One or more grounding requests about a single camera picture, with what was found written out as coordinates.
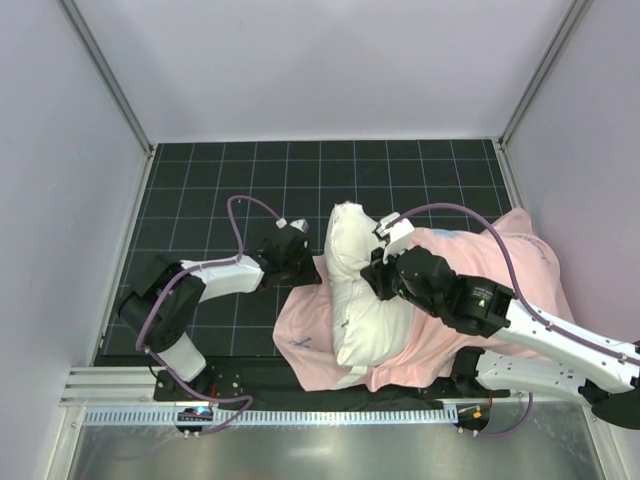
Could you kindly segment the white pillow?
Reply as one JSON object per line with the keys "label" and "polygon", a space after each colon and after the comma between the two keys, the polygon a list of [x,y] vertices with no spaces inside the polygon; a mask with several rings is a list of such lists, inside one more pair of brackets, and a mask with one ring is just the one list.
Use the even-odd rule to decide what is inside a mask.
{"label": "white pillow", "polygon": [[413,307],[395,297],[382,301],[361,276],[371,253],[382,243],[375,222],[356,203],[334,206],[327,227],[324,257],[332,300],[333,348],[343,367],[377,367],[407,345]]}

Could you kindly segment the pink purple printed pillowcase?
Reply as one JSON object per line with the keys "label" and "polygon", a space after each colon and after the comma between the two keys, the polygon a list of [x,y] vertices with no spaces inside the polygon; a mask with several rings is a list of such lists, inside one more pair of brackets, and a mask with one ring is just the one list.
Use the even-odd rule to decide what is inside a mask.
{"label": "pink purple printed pillowcase", "polygon": [[[529,303],[575,323],[560,281],[560,264],[551,247],[534,233],[531,217],[512,209],[492,226],[505,242],[519,286]],[[480,276],[512,287],[497,242],[485,230],[416,228],[411,246],[444,257],[458,274]],[[336,361],[333,348],[332,300],[324,255],[314,257],[322,283],[291,290],[279,313],[273,340],[306,391],[341,389],[337,385],[352,367]],[[501,354],[540,359],[540,354],[516,345],[457,333],[440,319],[413,307],[413,326],[406,347],[385,363],[371,367],[365,384],[376,392],[387,385],[427,387],[449,376],[453,359],[465,346],[486,347]]]}

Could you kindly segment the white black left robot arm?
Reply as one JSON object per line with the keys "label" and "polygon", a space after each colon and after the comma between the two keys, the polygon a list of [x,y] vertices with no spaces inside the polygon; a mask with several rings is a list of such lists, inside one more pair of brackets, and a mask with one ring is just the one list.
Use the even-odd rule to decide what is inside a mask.
{"label": "white black left robot arm", "polygon": [[137,334],[136,348],[156,355],[177,376],[177,389],[197,401],[208,395],[207,362],[186,329],[199,304],[231,294],[249,294],[282,281],[294,286],[322,282],[309,246],[308,222],[276,221],[259,247],[233,257],[174,260],[160,254],[126,291],[117,316]]}

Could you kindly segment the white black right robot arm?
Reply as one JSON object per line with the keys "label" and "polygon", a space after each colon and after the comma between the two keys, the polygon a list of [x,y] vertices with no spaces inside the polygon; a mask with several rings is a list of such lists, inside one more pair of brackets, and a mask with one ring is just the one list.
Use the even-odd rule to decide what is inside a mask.
{"label": "white black right robot arm", "polygon": [[461,334],[526,347],[540,359],[463,347],[444,396],[523,390],[586,405],[598,419],[639,427],[639,347],[601,337],[528,304],[493,280],[456,273],[422,247],[371,254],[362,278],[381,300],[400,298]]}

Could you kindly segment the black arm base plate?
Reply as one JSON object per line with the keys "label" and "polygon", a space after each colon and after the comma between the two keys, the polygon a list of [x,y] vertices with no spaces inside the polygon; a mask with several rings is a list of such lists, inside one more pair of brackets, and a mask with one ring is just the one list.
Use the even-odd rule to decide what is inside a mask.
{"label": "black arm base plate", "polygon": [[208,397],[253,397],[253,411],[355,412],[429,410],[464,394],[466,401],[507,398],[510,392],[490,392],[464,381],[439,377],[426,388],[386,386],[376,392],[358,385],[342,390],[305,391],[293,369],[281,357],[209,356],[204,377],[191,387]]}

